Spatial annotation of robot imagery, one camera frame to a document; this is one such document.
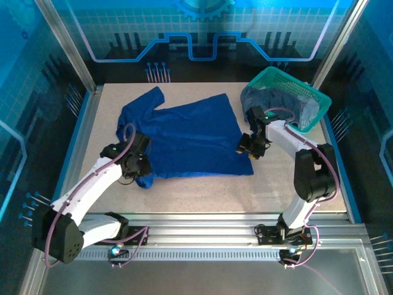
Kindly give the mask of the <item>royal blue t-shirt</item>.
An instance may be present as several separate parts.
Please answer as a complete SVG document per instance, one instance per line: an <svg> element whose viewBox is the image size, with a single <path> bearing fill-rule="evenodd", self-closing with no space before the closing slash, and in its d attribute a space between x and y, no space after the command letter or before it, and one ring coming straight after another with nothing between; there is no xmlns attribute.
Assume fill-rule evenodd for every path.
<svg viewBox="0 0 393 295"><path fill-rule="evenodd" d="M156 179L253 175L246 154L236 152L242 136L226 94L194 103L162 109L165 96L154 87L126 104L119 115L116 136L131 135L127 124L151 139L151 174L136 178L139 187L149 189Z"/></svg>

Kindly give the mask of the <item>grey-blue t-shirt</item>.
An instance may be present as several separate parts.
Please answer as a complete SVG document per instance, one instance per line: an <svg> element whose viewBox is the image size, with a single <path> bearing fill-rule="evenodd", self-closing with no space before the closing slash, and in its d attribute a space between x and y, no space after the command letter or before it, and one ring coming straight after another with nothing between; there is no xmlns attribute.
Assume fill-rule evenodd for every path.
<svg viewBox="0 0 393 295"><path fill-rule="evenodd" d="M304 106L304 103L291 93L274 87L256 89L246 86L241 92L240 100L245 122L248 122L246 113L250 108L261 107L264 111L271 108L286 108L294 113L295 119L292 123L298 126Z"/></svg>

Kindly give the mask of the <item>light grey garment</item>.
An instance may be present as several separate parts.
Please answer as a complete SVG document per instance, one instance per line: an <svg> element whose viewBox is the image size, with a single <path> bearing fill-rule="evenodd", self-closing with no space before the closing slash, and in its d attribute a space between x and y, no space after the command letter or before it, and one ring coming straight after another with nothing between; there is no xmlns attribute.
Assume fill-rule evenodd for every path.
<svg viewBox="0 0 393 295"><path fill-rule="evenodd" d="M314 98L307 98L299 95L297 100L300 102L300 118L298 126L306 128L319 112L319 103Z"/></svg>

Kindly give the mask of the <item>blue table edge strip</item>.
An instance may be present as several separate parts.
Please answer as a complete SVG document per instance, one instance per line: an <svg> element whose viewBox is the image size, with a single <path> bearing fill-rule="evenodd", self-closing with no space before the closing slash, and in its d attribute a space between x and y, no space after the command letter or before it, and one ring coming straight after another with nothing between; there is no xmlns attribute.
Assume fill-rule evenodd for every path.
<svg viewBox="0 0 393 295"><path fill-rule="evenodd" d="M82 101L81 109L79 111L79 115L76 120L76 125L74 127L74 131L72 133L72 136L71 136L71 139L69 142L68 150L67 150L67 153L64 158L63 166L60 171L60 175L58 178L58 182L56 184L55 191L53 193L52 201L57 200L61 195L61 190L62 190L63 184L65 182L67 170L68 170L70 163L71 163L71 156L72 156L72 153L73 153L75 145L76 145L77 136L79 134L80 126L82 124L82 120L83 120L83 116L85 114L87 104L90 101L90 97L91 97L91 93L87 92L84 96L83 101Z"/></svg>
<svg viewBox="0 0 393 295"><path fill-rule="evenodd" d="M348 174L344 167L343 159L340 154L338 142L333 134L332 124L329 121L328 115L325 115L321 120L321 127L324 137L328 143L330 143L335 151L335 157L337 161L338 172L340 174L341 181L341 194L343 196L344 203L347 209L347 215L352 223L363 223L360 215L359 208L357 206L355 196L351 184L349 182Z"/></svg>

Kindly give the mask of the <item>teal plastic basket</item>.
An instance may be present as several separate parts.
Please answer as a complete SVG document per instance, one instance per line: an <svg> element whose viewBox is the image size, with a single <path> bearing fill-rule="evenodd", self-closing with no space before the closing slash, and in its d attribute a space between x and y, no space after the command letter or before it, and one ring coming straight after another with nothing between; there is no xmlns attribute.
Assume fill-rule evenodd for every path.
<svg viewBox="0 0 393 295"><path fill-rule="evenodd" d="M248 83L248 86L255 89L273 87L283 90L295 97L302 96L307 100L314 100L319 105L319 109L310 114L304 123L300 122L294 127L294 129L298 130L300 133L310 132L323 118L332 104L331 99L327 95L274 66L268 66L261 71Z"/></svg>

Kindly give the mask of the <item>grey lower panel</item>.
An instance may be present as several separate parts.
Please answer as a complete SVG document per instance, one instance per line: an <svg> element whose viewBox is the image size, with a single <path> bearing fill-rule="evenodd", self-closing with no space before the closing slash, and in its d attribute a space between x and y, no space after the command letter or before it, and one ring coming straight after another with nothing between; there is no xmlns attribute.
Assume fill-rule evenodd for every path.
<svg viewBox="0 0 393 295"><path fill-rule="evenodd" d="M368 295L355 267L286 270L272 262L76 262L49 271L40 295Z"/></svg>

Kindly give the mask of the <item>aluminium table side rail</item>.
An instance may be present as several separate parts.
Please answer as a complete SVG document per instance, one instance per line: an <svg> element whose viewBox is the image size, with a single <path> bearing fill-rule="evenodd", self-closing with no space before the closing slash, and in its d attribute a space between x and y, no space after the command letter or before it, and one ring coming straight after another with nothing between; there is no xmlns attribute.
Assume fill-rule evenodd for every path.
<svg viewBox="0 0 393 295"><path fill-rule="evenodd" d="M90 101L87 104L60 197L67 193L67 191L70 190L79 180L88 141L90 139L96 112L104 88L102 85L99 85L98 87L101 87L101 90L98 90L95 94L91 94Z"/></svg>

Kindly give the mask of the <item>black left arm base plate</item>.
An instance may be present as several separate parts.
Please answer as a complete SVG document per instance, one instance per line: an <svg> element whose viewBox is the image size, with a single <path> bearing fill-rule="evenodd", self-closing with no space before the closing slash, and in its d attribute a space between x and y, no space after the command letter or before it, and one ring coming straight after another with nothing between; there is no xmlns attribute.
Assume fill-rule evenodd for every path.
<svg viewBox="0 0 393 295"><path fill-rule="evenodd" d="M133 238L125 241L123 244L126 246L141 246L147 245L149 238L149 227L146 226L129 226L126 238L133 236Z"/></svg>

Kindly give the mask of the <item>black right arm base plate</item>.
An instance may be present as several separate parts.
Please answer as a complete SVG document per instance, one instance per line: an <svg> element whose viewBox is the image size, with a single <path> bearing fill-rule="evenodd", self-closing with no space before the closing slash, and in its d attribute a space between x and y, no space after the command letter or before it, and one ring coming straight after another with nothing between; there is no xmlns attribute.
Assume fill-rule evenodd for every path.
<svg viewBox="0 0 393 295"><path fill-rule="evenodd" d="M308 246L313 244L311 230L305 226L288 229L283 224L275 226L258 224L254 227L254 234L259 245Z"/></svg>

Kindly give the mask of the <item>aluminium mounting rail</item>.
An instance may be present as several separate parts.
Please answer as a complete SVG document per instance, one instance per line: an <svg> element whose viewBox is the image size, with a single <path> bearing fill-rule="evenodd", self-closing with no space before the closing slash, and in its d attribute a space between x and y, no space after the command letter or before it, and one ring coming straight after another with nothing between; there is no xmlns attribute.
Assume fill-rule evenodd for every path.
<svg viewBox="0 0 393 295"><path fill-rule="evenodd" d="M277 214L262 213L140 213L126 214L132 226L149 227L150 248L247 248L256 247L254 227L273 226ZM315 225L322 249L355 248L369 245L364 224L352 223L346 213L315 212Z"/></svg>

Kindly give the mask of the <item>aluminium frame post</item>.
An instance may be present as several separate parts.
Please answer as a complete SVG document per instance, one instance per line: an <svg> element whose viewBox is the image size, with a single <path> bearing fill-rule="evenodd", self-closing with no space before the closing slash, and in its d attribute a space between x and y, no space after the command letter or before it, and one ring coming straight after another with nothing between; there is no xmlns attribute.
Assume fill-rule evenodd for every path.
<svg viewBox="0 0 393 295"><path fill-rule="evenodd" d="M98 87L95 84L70 33L68 32L59 13L53 5L52 0L34 0L34 2L40 10L45 21L47 22L48 26L50 27L52 33L56 37L59 45L63 49L66 57L68 58L79 79L83 83L84 87L90 93L94 94L98 90L101 90L101 87Z"/></svg>
<svg viewBox="0 0 393 295"><path fill-rule="evenodd" d="M343 47L351 36L369 1L370 0L353 0L353 4L351 5L349 12L344 19L344 22L340 26L340 29L338 30L332 45L329 47L326 56L323 58L322 63L318 67L316 74L311 81L314 89L320 89L325 78L336 62L340 52L343 50Z"/></svg>

